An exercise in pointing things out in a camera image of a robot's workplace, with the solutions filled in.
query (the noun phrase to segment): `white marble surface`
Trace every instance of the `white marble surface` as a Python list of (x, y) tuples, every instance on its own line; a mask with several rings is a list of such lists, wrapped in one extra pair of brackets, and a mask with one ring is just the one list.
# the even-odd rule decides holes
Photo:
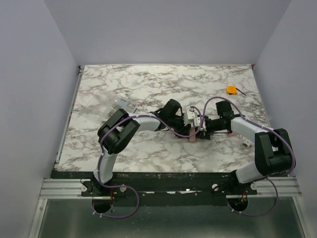
[[(236, 85), (247, 96), (227, 95)], [(163, 107), (169, 99), (203, 110), (212, 96), (232, 100), (247, 117), (267, 124), (264, 107), (251, 67), (219, 65), (89, 65), (80, 83), (69, 129), (60, 158), (59, 171), (93, 171), (100, 155), (98, 120), (107, 119), (106, 92), (138, 103), (137, 114)], [(217, 118), (214, 100), (207, 116)], [(211, 140), (189, 143), (171, 132), (139, 132), (119, 154), (118, 172), (230, 172), (254, 159), (254, 146), (246, 148), (245, 138), (215, 134)]]

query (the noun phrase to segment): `purple cable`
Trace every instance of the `purple cable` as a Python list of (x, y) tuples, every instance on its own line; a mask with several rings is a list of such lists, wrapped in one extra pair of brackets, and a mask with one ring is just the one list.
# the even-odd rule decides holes
[(275, 201), (275, 204), (274, 206), (267, 212), (264, 212), (264, 213), (261, 213), (261, 214), (249, 214), (249, 213), (244, 213), (244, 212), (238, 212), (236, 210), (234, 210), (230, 203), (228, 202), (227, 200), (227, 205), (228, 207), (230, 208), (230, 210), (234, 213), (237, 213), (237, 214), (240, 214), (240, 215), (243, 215), (243, 216), (247, 216), (247, 217), (261, 217), (261, 216), (265, 216), (265, 215), (268, 215), (272, 212), (274, 212), (276, 209), (277, 209), (277, 206), (278, 206), (278, 202), (279, 202), (279, 196), (278, 196), (278, 192), (277, 192), (277, 188), (275, 186), (275, 184), (272, 182), (272, 180), (270, 180), (269, 178), (266, 178), (270, 183), (272, 183), (274, 189), (275, 189), (275, 193), (276, 193), (276, 201)]
[(130, 186), (127, 186), (127, 185), (116, 185), (116, 186), (108, 186), (108, 185), (105, 185), (103, 184), (102, 180), (101, 180), (101, 175), (100, 175), (100, 166), (101, 166), (101, 161), (103, 160), (103, 154), (105, 153), (105, 149), (103, 147), (103, 142), (105, 140), (105, 138), (111, 133), (113, 132), (118, 126), (121, 126), (123, 123), (125, 123), (127, 120), (130, 120), (130, 119), (133, 119), (133, 118), (154, 118), (154, 119), (157, 119), (159, 120), (163, 125), (166, 126), (167, 129), (169, 129), (170, 131), (172, 131), (175, 135), (179, 136), (179, 137), (183, 137), (183, 138), (189, 138), (191, 136), (195, 136), (199, 131), (200, 129), (202, 128), (203, 124), (204, 124), (204, 118), (205, 117), (202, 117), (202, 114), (201, 112), (198, 110), (198, 108), (194, 107), (194, 106), (191, 106), (191, 108), (197, 110), (198, 114), (199, 114), (199, 117), (202, 118), (201, 119), (201, 123), (199, 125), (199, 127), (197, 128), (197, 131), (195, 132), (195, 134), (193, 135), (181, 135), (175, 131), (172, 130), (172, 128), (170, 128), (165, 122), (163, 122), (160, 118), (158, 117), (155, 117), (155, 116), (152, 116), (152, 115), (139, 115), (139, 116), (130, 116), (130, 117), (127, 117), (125, 119), (123, 119), (122, 121), (120, 121), (119, 123), (117, 123), (114, 127), (112, 127), (103, 137), (102, 139), (100, 140), (100, 147), (101, 147), (101, 151), (102, 151), (102, 154), (100, 155), (99, 157), (99, 160), (98, 160), (98, 165), (97, 165), (97, 177), (98, 177), (98, 182), (101, 184), (101, 186), (103, 187), (106, 187), (106, 188), (118, 188), (118, 187), (125, 187), (125, 188), (128, 188), (130, 190), (132, 190), (136, 197), (137, 197), (137, 205), (135, 207), (135, 209), (127, 214), (127, 215), (123, 215), (123, 216), (111, 216), (111, 215), (106, 215), (106, 214), (102, 214), (102, 213), (98, 213), (95, 211), (95, 206), (94, 204), (92, 204), (92, 209), (94, 211), (94, 214), (98, 214), (102, 217), (108, 217), (108, 218), (116, 218), (116, 219), (122, 219), (122, 218), (127, 218), (127, 217), (130, 217), (131, 215), (133, 215), (139, 208), (139, 204), (140, 204), (140, 198), (139, 198), (139, 195), (138, 195), (138, 192), (130, 187)]
[(286, 172), (285, 174), (282, 174), (282, 175), (289, 175), (289, 174), (294, 170), (294, 168), (295, 168), (295, 163), (296, 163), (296, 161), (295, 161), (295, 155), (294, 155), (294, 152), (293, 152), (291, 146), (287, 143), (287, 141), (284, 140), (279, 134), (277, 134), (277, 133), (276, 133), (275, 131), (273, 131), (272, 129), (270, 129), (270, 128), (266, 127), (266, 126), (262, 126), (262, 125), (260, 125), (260, 124), (258, 124), (258, 123), (256, 123), (256, 122), (254, 122), (254, 121), (251, 121), (251, 120), (247, 119), (247, 118), (242, 114), (242, 112), (240, 111), (240, 109), (239, 109), (232, 101), (230, 101), (229, 99), (226, 99), (226, 98), (224, 98), (224, 97), (219, 97), (219, 96), (215, 96), (215, 97), (209, 98), (209, 99), (207, 100), (207, 102), (205, 103), (205, 106), (204, 106), (203, 118), (205, 118), (205, 112), (206, 112), (207, 104), (208, 104), (212, 99), (216, 99), (216, 98), (219, 98), (219, 99), (223, 99), (223, 100), (228, 101), (228, 102), (238, 111), (238, 113), (240, 114), (241, 118), (244, 119), (245, 121), (247, 121), (248, 123), (250, 123), (250, 124), (252, 124), (252, 125), (255, 125), (255, 126), (258, 127), (258, 128), (267, 130), (267, 131), (271, 132), (272, 134), (274, 134), (277, 138), (279, 138), (279, 139), (283, 142), (283, 144), (286, 145), (287, 149), (289, 149), (289, 151), (290, 151), (290, 153), (291, 153), (291, 158), (292, 158), (291, 168), (289, 169), (288, 172)]
[[(230, 101), (229, 99), (226, 99), (226, 98), (224, 98), (224, 97), (219, 97), (219, 96), (215, 96), (215, 97), (209, 98), (209, 99), (207, 100), (207, 102), (205, 103), (205, 106), (204, 106), (204, 111), (203, 111), (203, 117), (204, 117), (204, 118), (205, 118), (205, 112), (206, 112), (207, 104), (208, 104), (212, 99), (216, 99), (216, 98), (218, 98), (218, 99), (223, 99), (223, 100), (228, 101), (228, 102), (238, 111), (238, 113), (240, 114), (241, 118), (244, 119), (245, 121), (247, 121), (248, 123), (250, 123), (250, 124), (252, 124), (252, 125), (254, 125), (254, 126), (256, 126), (256, 127), (262, 128), (262, 129), (264, 129), (264, 130), (267, 130), (267, 131), (273, 133), (277, 138), (279, 138), (279, 139), (286, 145), (286, 147), (289, 149), (289, 151), (290, 151), (290, 153), (291, 153), (291, 158), (292, 158), (291, 168), (289, 169), (288, 172), (286, 172), (285, 174), (282, 174), (282, 175), (288, 175), (288, 174), (290, 174), (290, 173), (294, 170), (295, 163), (296, 163), (296, 161), (295, 161), (295, 155), (294, 155), (294, 152), (293, 152), (291, 146), (287, 143), (287, 141), (284, 140), (279, 134), (277, 134), (277, 133), (276, 133), (275, 131), (273, 131), (272, 129), (270, 129), (270, 128), (266, 127), (266, 126), (261, 126), (260, 124), (254, 122), (254, 121), (251, 121), (251, 120), (249, 120), (249, 119), (247, 119), (247, 118), (242, 114), (242, 112), (240, 111), (240, 109), (239, 109), (232, 101)], [(265, 215), (270, 214), (270, 213), (272, 213), (273, 211), (275, 211), (275, 210), (277, 209), (277, 205), (278, 205), (278, 202), (279, 202), (279, 196), (278, 196), (277, 188), (276, 188), (275, 184), (274, 184), (270, 179), (267, 178), (267, 176), (265, 176), (265, 177), (263, 177), (263, 178), (261, 178), (261, 179), (258, 179), (257, 181), (260, 181), (260, 180), (263, 180), (263, 179), (267, 179), (270, 183), (272, 183), (272, 185), (273, 185), (273, 187), (274, 187), (274, 189), (275, 189), (275, 192), (276, 192), (276, 201), (275, 201), (275, 204), (274, 204), (274, 206), (273, 206), (269, 211), (264, 212), (264, 213), (262, 213), (262, 214), (248, 214), (248, 213), (238, 212), (238, 211), (235, 211), (235, 210), (230, 206), (229, 202), (227, 202), (227, 205), (230, 207), (230, 209), (231, 209), (233, 212), (235, 212), (235, 213), (238, 213), (238, 214), (241, 214), (241, 215), (244, 215), (244, 216), (249, 216), (249, 217), (265, 216)]]

